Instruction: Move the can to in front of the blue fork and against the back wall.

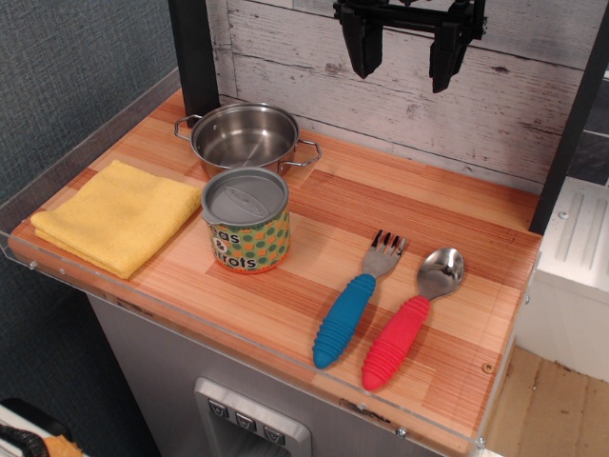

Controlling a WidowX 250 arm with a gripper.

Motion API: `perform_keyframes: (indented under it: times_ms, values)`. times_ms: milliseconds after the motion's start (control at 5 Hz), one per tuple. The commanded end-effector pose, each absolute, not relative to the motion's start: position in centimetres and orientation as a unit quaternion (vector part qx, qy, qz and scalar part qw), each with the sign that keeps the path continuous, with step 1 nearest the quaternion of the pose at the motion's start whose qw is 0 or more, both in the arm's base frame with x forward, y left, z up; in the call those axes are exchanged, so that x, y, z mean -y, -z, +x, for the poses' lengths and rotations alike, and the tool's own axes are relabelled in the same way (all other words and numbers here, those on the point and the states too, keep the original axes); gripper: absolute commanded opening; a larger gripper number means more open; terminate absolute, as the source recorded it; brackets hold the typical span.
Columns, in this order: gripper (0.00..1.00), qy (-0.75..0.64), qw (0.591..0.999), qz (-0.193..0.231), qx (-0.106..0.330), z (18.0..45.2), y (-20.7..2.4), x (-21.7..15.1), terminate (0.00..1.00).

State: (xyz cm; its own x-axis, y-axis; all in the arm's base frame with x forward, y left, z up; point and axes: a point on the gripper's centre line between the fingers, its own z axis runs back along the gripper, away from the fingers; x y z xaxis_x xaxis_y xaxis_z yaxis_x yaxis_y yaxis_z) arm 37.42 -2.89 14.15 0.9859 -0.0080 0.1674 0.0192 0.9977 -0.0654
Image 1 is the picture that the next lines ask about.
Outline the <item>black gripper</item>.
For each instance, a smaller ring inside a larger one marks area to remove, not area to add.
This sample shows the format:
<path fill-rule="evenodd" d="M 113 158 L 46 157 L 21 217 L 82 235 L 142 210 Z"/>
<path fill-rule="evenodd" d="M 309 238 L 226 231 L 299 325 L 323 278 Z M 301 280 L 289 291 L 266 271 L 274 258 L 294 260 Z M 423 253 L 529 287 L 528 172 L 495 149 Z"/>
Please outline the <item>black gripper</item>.
<path fill-rule="evenodd" d="M 432 90 L 446 90 L 457 74 L 471 39 L 486 34 L 485 1 L 451 1 L 447 10 L 412 7 L 413 1 L 336 1 L 335 17 L 343 28 L 353 71 L 362 79 L 383 58 L 383 28 L 434 33 L 430 47 Z"/>

